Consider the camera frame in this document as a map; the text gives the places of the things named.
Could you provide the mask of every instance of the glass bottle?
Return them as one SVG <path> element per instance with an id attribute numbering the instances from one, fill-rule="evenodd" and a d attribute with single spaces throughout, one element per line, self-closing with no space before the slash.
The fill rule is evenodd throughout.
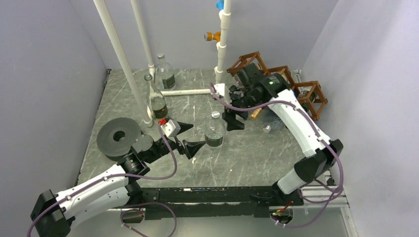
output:
<path id="1" fill-rule="evenodd" d="M 176 87 L 173 67 L 166 62 L 163 53 L 158 54 L 157 57 L 159 64 L 156 68 L 155 83 L 162 90 L 173 90 Z"/>
<path id="2" fill-rule="evenodd" d="M 220 148 L 223 144 L 223 138 L 226 133 L 224 122 L 218 111 L 211 113 L 211 120 L 205 128 L 205 142 L 211 149 Z"/>
<path id="3" fill-rule="evenodd" d="M 168 115 L 168 107 L 163 94 L 154 85 L 153 77 L 150 73 L 144 75 L 144 80 L 147 83 L 147 105 L 153 112 L 154 118 L 165 118 Z"/>

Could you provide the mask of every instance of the black round plate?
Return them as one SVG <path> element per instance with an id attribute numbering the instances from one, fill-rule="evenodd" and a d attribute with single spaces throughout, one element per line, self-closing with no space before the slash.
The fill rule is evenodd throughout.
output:
<path id="1" fill-rule="evenodd" d="M 141 128 L 131 118 L 116 118 L 107 122 L 97 134 L 97 147 L 110 160 L 118 161 L 128 154 L 131 146 L 141 137 Z"/>

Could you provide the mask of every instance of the white wall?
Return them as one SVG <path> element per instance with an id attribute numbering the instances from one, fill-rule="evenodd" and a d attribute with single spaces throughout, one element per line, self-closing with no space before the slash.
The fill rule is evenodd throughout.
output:
<path id="1" fill-rule="evenodd" d="M 419 2 L 340 0 L 304 67 L 329 104 L 319 125 L 345 146 L 359 234 L 418 236 Z"/>
<path id="2" fill-rule="evenodd" d="M 75 184 L 105 76 L 70 1 L 0 1 L 0 236 L 26 236 L 39 194 Z"/>
<path id="3" fill-rule="evenodd" d="M 215 42 L 205 32 L 220 31 L 217 0 L 138 0 L 151 52 L 166 54 L 176 68 L 214 68 Z M 92 0 L 71 0 L 107 68 L 121 68 Z M 268 67 L 301 68 L 337 0 L 232 0 L 224 66 L 260 51 Z M 147 60 L 129 0 L 106 0 L 132 68 Z"/>

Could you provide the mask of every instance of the white pvc pipe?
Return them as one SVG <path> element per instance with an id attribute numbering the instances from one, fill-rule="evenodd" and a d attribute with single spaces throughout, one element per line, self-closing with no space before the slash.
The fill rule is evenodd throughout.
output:
<path id="1" fill-rule="evenodd" d="M 230 13 L 230 9 L 231 9 L 231 0 L 224 0 L 224 12 L 225 13 Z"/>
<path id="2" fill-rule="evenodd" d="M 99 16 L 102 19 L 103 25 L 105 26 L 106 32 L 108 33 L 109 39 L 111 40 L 112 46 L 114 47 L 115 53 L 118 57 L 119 63 L 121 64 L 122 70 L 128 80 L 129 86 L 131 87 L 134 98 L 140 108 L 140 114 L 142 115 L 145 124 L 148 127 L 153 125 L 153 120 L 147 114 L 147 107 L 144 104 L 143 99 L 138 91 L 137 84 L 135 83 L 134 76 L 132 75 L 131 68 L 129 67 L 128 60 L 125 56 L 124 49 L 122 48 L 121 42 L 118 38 L 117 31 L 115 30 L 114 23 L 112 22 L 111 15 L 109 14 L 108 7 L 106 6 L 105 0 L 93 0 L 96 5 Z"/>
<path id="3" fill-rule="evenodd" d="M 164 96 L 210 94 L 210 89 L 162 91 Z"/>
<path id="4" fill-rule="evenodd" d="M 220 11 L 220 19 L 221 19 L 221 39 L 220 42 L 217 43 L 217 50 L 218 50 L 218 63 L 217 67 L 214 68 L 215 71 L 215 83 L 221 82 L 221 77 L 223 73 L 223 64 L 224 64 L 224 57 L 225 57 L 225 50 L 227 47 L 227 32 L 228 28 L 230 27 L 230 17 L 231 17 L 231 0 L 224 1 L 224 9 Z"/>
<path id="5" fill-rule="evenodd" d="M 153 76 L 154 78 L 155 68 L 154 68 L 154 63 L 153 63 L 153 57 L 151 56 L 150 45 L 148 44 L 147 32 L 145 30 L 143 17 L 141 15 L 141 9 L 140 9 L 140 6 L 138 5 L 137 0 L 131 0 L 131 5 L 132 5 L 132 10 L 134 11 L 134 16 L 137 22 L 138 30 L 140 32 L 141 41 L 143 42 L 144 52 L 148 61 L 149 72 L 151 76 Z"/>

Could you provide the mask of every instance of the black bottle label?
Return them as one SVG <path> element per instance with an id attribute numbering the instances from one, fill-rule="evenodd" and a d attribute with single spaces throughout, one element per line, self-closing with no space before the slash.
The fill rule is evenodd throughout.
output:
<path id="1" fill-rule="evenodd" d="M 163 80 L 163 87 L 165 90 L 172 89 L 174 87 L 174 83 L 175 81 L 174 81 L 174 74 L 173 74 L 170 78 Z"/>
<path id="2" fill-rule="evenodd" d="M 168 115 L 168 106 L 165 105 L 163 108 L 159 110 L 153 110 L 153 112 L 156 119 L 163 119 Z"/>
<path id="3" fill-rule="evenodd" d="M 222 139 L 223 137 L 220 137 L 218 139 L 213 139 L 213 138 L 209 138 L 205 135 L 205 142 L 208 144 L 208 146 L 210 147 L 218 147 L 222 144 Z"/>

